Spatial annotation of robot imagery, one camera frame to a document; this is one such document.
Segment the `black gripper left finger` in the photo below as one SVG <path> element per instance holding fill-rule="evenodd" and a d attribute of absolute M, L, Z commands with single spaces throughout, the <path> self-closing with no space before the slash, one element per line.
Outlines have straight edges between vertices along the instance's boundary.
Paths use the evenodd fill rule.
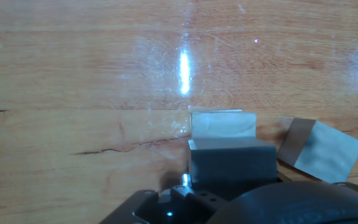
<path fill-rule="evenodd" d="M 193 224 L 206 223 L 227 201 L 217 195 L 192 189 L 190 174 L 182 183 L 158 193 L 139 190 L 100 224 Z"/>

